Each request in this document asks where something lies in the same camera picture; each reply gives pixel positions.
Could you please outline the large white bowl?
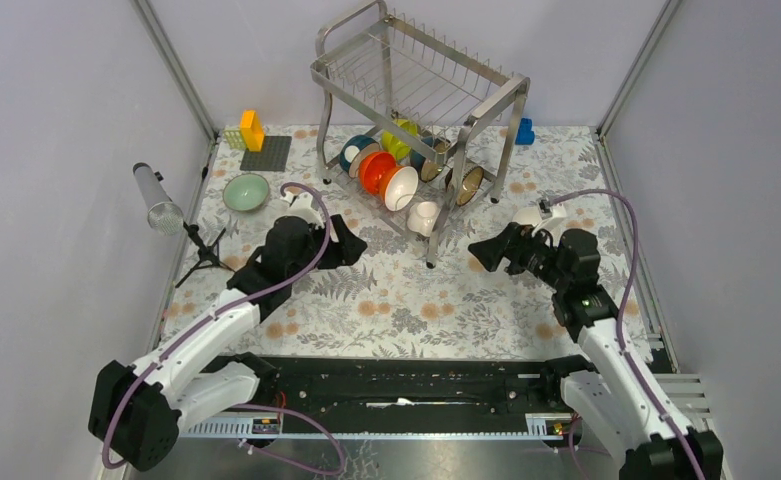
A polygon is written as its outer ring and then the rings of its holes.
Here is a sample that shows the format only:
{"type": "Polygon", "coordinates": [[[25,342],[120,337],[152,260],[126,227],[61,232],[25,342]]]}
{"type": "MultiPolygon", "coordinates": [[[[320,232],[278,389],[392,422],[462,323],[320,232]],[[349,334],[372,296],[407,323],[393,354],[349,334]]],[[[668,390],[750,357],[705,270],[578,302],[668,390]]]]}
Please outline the large white bowl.
{"type": "Polygon", "coordinates": [[[513,215],[512,221],[520,226],[538,230],[543,223],[543,216],[538,206],[528,206],[519,209],[513,215]]]}

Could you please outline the brown rimmed tan bowl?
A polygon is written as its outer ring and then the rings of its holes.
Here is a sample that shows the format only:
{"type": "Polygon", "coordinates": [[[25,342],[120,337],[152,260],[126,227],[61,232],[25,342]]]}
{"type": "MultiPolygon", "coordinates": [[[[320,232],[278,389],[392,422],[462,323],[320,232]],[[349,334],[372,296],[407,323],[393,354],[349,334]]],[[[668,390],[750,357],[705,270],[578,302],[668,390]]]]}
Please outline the brown rimmed tan bowl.
{"type": "Polygon", "coordinates": [[[485,178],[482,166],[469,162],[460,175],[461,185],[458,193],[452,194],[453,204],[461,207],[468,204],[479,191],[485,178]]]}

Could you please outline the blue tan-inside bowl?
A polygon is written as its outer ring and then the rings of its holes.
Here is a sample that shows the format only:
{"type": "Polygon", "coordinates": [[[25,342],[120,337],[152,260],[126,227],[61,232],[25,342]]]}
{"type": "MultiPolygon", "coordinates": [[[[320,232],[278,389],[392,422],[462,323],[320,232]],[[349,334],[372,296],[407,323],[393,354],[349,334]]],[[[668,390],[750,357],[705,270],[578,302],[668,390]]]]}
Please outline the blue tan-inside bowl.
{"type": "MultiPolygon", "coordinates": [[[[432,147],[437,154],[445,153],[450,144],[441,137],[428,136],[422,139],[423,143],[432,147]]],[[[419,178],[424,183],[434,180],[441,172],[443,167],[434,160],[429,160],[419,152],[411,150],[409,154],[410,165],[415,168],[419,178]]]]}

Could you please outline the mint green floral bowl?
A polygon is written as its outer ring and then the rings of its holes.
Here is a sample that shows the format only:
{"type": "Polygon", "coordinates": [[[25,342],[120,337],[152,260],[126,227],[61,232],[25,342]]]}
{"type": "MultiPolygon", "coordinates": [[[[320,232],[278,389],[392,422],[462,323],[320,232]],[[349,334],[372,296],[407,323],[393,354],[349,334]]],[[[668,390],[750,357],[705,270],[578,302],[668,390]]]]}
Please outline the mint green floral bowl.
{"type": "Polygon", "coordinates": [[[268,181],[256,173],[245,173],[231,179],[223,189],[225,206],[237,212],[249,212],[264,205],[270,194],[268,181]]]}

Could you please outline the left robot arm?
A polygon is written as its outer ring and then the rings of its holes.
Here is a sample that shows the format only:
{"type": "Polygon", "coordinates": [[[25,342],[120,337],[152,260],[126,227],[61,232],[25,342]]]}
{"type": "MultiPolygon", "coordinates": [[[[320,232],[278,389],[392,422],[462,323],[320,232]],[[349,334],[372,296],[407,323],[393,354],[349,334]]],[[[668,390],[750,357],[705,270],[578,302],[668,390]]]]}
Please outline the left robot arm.
{"type": "Polygon", "coordinates": [[[319,222],[295,214],[278,218],[190,326],[129,365],[112,361],[100,370],[88,430],[102,442],[104,467],[149,470],[181,433],[207,418],[241,404],[254,411],[270,407],[277,387],[259,368],[241,361],[213,373],[205,367],[284,304],[303,276],[351,266],[367,248],[339,215],[319,222]]]}

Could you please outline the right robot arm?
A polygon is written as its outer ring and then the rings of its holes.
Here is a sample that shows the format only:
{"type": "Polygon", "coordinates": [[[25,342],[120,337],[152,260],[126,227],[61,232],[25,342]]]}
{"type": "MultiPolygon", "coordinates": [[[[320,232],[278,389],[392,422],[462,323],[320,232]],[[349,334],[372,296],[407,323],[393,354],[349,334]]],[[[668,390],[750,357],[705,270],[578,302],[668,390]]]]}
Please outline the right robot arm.
{"type": "Polygon", "coordinates": [[[640,361],[599,282],[594,234],[568,229],[558,242],[532,226],[509,223],[497,236],[469,245],[489,272],[528,272],[554,291],[558,323],[580,347],[551,361],[555,375],[539,386],[549,410],[572,408],[603,443],[622,479],[719,479],[724,450],[717,435],[699,431],[640,361]]]}

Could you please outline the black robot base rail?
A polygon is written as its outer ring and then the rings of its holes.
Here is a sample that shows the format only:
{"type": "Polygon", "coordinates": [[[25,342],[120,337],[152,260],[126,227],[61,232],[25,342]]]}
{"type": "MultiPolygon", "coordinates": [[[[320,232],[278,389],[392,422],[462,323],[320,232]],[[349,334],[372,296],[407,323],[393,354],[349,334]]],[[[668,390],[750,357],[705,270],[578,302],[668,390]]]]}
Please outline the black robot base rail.
{"type": "Polygon", "coordinates": [[[218,356],[252,368],[256,404],[289,408],[333,434],[513,434],[528,414],[570,417],[561,382],[594,371],[581,355],[547,361],[218,356]]]}

